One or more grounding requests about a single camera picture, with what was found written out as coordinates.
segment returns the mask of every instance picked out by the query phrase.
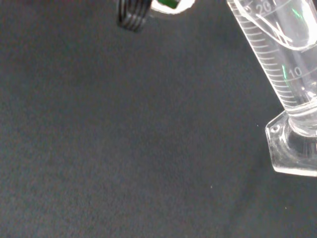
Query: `hexagonal glass base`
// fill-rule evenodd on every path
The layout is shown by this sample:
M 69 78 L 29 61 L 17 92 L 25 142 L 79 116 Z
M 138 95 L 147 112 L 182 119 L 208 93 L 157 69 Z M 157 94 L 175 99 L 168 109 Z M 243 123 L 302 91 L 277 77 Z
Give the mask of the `hexagonal glass base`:
M 317 177 L 317 137 L 295 133 L 285 111 L 269 122 L 265 131 L 275 171 Z

